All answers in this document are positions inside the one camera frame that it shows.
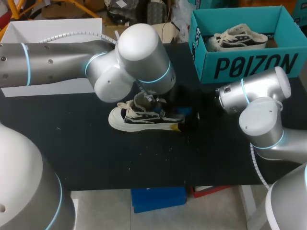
screw hole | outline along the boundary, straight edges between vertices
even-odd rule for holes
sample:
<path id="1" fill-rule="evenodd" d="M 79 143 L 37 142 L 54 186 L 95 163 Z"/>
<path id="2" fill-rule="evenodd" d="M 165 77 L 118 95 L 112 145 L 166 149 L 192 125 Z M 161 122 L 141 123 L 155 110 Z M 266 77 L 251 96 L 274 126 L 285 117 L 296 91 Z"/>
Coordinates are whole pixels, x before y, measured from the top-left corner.
<path id="1" fill-rule="evenodd" d="M 6 208 L 3 204 L 0 204 L 0 213 L 3 213 L 6 211 Z"/>

sneaker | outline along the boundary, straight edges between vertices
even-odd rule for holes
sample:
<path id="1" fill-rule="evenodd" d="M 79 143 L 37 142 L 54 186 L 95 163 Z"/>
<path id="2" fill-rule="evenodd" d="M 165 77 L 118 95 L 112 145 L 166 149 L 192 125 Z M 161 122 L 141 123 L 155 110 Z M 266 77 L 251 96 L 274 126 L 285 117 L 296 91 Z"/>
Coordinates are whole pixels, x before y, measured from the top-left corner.
<path id="1" fill-rule="evenodd" d="M 109 115 L 109 124 L 118 130 L 137 132 L 146 129 L 178 130 L 178 124 L 184 122 L 183 115 L 172 118 L 154 111 L 152 104 L 142 93 L 126 103 L 118 103 Z"/>
<path id="2" fill-rule="evenodd" d="M 252 31 L 246 24 L 240 24 L 209 38 L 207 50 L 215 52 L 264 49 L 267 41 L 266 35 Z"/>

black table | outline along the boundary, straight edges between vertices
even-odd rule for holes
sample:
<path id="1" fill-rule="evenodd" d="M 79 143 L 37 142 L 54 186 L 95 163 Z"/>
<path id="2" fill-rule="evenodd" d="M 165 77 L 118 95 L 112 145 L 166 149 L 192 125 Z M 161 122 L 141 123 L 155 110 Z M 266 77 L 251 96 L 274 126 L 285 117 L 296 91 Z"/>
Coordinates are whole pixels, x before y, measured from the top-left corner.
<path id="1" fill-rule="evenodd" d="M 220 86 L 200 84 L 187 44 L 166 50 L 180 84 L 205 92 Z M 306 92 L 299 78 L 290 84 L 283 126 L 307 129 Z M 125 133 L 108 124 L 115 106 L 94 93 L 5 98 L 0 91 L 0 121 L 38 146 L 68 190 L 261 184 L 238 116 L 219 119 L 211 138 L 201 130 L 189 136 L 162 130 Z M 268 183 L 298 166 L 257 161 Z"/>

shoelace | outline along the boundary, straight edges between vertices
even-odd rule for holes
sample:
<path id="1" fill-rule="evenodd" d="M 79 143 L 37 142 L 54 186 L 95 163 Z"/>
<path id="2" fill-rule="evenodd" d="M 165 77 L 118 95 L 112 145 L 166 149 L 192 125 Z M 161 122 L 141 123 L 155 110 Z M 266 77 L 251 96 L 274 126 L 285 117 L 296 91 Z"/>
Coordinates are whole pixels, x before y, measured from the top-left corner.
<path id="1" fill-rule="evenodd" d="M 133 117 L 140 117 L 141 115 L 138 115 L 131 108 L 132 105 L 133 105 L 133 100 L 127 101 L 126 103 L 124 103 L 124 102 L 117 103 L 117 106 L 119 108 L 126 109 L 126 116 L 131 117 L 131 118 L 133 118 Z"/>
<path id="2" fill-rule="evenodd" d="M 233 36 L 233 35 L 229 35 L 228 34 L 228 30 L 226 30 L 225 32 L 221 33 L 221 34 L 214 34 L 215 37 L 220 37 L 220 39 L 217 40 L 218 44 L 222 44 L 223 41 L 226 41 L 226 42 L 229 42 L 229 41 L 235 41 L 235 40 L 238 40 L 236 38 L 236 36 Z"/>

background clutter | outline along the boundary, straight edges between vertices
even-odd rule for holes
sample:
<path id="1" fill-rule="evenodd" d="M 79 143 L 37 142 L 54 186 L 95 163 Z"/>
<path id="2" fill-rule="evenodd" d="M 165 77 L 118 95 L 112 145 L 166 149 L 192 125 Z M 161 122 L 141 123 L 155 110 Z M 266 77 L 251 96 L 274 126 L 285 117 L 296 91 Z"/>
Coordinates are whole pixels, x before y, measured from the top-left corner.
<path id="1" fill-rule="evenodd" d="M 280 5 L 306 34 L 304 0 L 25 0 L 19 9 L 20 17 L 15 20 L 102 18 L 103 33 L 114 39 L 115 31 L 121 35 L 131 25 L 147 23 L 155 28 L 163 43 L 181 43 L 189 41 L 193 10 Z M 4 30 L 0 39 L 10 18 L 13 19 L 7 0 L 0 0 L 0 29 Z"/>

